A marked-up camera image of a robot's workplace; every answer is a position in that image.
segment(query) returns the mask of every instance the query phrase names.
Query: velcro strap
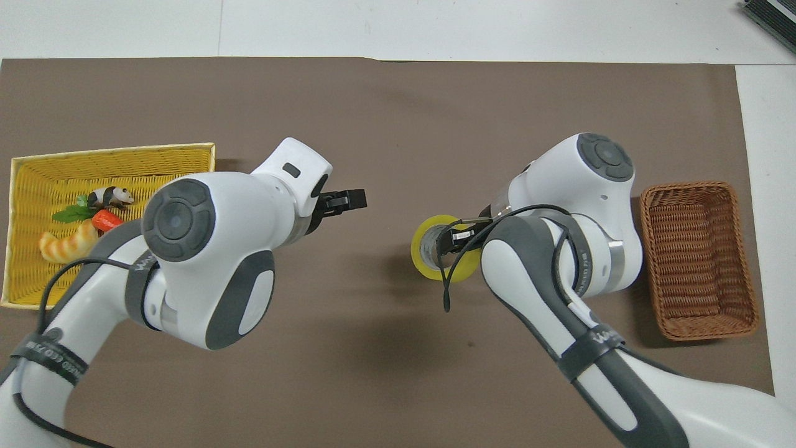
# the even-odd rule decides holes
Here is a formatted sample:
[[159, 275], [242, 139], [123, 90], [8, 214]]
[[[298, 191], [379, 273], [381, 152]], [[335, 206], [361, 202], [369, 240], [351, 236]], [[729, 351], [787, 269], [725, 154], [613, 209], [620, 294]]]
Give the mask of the velcro strap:
[[12, 358], [25, 358], [54, 371], [73, 386], [83, 378], [88, 370], [85, 363], [72, 350], [58, 344], [55, 340], [30, 333], [11, 353]]
[[575, 340], [558, 360], [558, 368], [570, 383], [588, 369], [600, 356], [625, 343], [613, 328], [599, 324]]
[[134, 322], [152, 328], [156, 332], [160, 330], [146, 321], [146, 316], [144, 316], [144, 297], [154, 271], [159, 268], [158, 259], [147, 250], [130, 266], [127, 273], [127, 284], [124, 286], [124, 306], [127, 309], [127, 315]]

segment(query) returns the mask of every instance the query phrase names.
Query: toy carrot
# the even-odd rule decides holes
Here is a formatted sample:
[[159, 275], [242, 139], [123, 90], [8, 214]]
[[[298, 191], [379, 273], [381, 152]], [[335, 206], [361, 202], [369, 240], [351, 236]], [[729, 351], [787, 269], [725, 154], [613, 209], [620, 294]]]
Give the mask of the toy carrot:
[[120, 217], [116, 216], [115, 214], [111, 213], [108, 210], [100, 210], [96, 212], [94, 217], [92, 218], [92, 224], [98, 230], [102, 230], [103, 232], [107, 232], [110, 229], [121, 224], [123, 221]]

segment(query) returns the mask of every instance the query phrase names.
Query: brown mat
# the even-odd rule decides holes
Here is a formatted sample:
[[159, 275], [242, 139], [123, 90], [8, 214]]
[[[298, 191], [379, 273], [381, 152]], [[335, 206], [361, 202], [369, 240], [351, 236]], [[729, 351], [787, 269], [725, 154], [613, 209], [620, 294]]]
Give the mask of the brown mat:
[[[334, 165], [328, 190], [365, 188], [370, 204], [276, 251], [272, 306], [228, 349], [122, 324], [76, 389], [69, 428], [119, 446], [618, 446], [478, 274], [454, 285], [445, 314], [440, 283], [408, 252], [425, 218], [477, 214], [577, 132], [628, 150], [635, 196], [656, 183], [731, 183], [759, 294], [731, 66], [3, 61], [0, 173], [13, 156], [205, 141], [217, 143], [220, 170], [250, 171], [294, 136]], [[588, 303], [670, 367], [773, 391], [764, 325], [738, 340], [669, 343], [644, 274]], [[0, 309], [0, 354], [33, 328], [32, 312]]]

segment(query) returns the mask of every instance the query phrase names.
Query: yellow tape roll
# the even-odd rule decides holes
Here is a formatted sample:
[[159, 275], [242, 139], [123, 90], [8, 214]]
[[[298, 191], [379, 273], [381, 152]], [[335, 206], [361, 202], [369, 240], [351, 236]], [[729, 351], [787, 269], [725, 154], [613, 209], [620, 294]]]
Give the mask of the yellow tape roll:
[[[436, 253], [436, 240], [445, 226], [457, 220], [456, 217], [448, 214], [438, 214], [423, 221], [423, 224], [420, 224], [420, 227], [415, 231], [415, 235], [412, 237], [412, 246], [410, 247], [412, 252], [412, 263], [415, 264], [415, 268], [417, 268], [424, 277], [442, 281], [442, 275], [439, 273], [439, 267], [437, 266], [434, 255]], [[456, 230], [465, 230], [467, 224], [458, 224], [454, 228]], [[480, 249], [471, 250], [462, 255], [462, 259], [458, 261], [456, 269], [453, 271], [451, 282], [462, 281], [470, 275], [473, 275], [473, 272], [478, 268], [478, 263], [480, 262]]]

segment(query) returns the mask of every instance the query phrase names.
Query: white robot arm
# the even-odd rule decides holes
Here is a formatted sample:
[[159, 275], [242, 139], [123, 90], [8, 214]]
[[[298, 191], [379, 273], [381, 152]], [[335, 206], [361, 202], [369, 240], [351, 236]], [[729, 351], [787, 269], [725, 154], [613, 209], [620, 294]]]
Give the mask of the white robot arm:
[[[774, 397], [690, 379], [635, 355], [581, 300], [626, 288], [638, 275], [633, 180], [630, 158], [604, 136], [578, 134], [542, 155], [482, 213], [492, 223], [475, 226], [488, 232], [487, 285], [624, 446], [793, 446], [796, 415]], [[553, 206], [522, 211], [540, 204]]]
[[91, 264], [49, 318], [42, 308], [39, 328], [0, 373], [0, 448], [68, 446], [62, 436], [105, 446], [62, 430], [64, 408], [128, 317], [211, 350], [246, 336], [271, 301], [271, 251], [324, 217], [367, 205], [362, 190], [321, 193], [331, 171], [318, 153], [286, 139], [251, 174], [200, 173], [166, 184], [141, 220], [105, 234]]

